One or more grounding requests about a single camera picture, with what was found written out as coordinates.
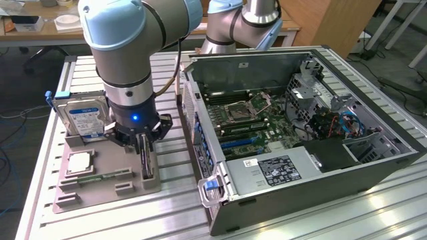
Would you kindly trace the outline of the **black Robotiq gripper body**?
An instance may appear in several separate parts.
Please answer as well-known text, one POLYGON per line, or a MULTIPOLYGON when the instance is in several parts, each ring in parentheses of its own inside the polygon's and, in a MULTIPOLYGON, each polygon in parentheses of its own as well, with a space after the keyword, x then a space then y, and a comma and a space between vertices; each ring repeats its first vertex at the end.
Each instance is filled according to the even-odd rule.
POLYGON ((118 125, 126 129, 134 129, 137 133, 148 133, 150 137, 158 136, 158 131, 153 130, 160 122, 153 97, 132 106, 120 105, 110 99, 108 99, 108 104, 118 125))

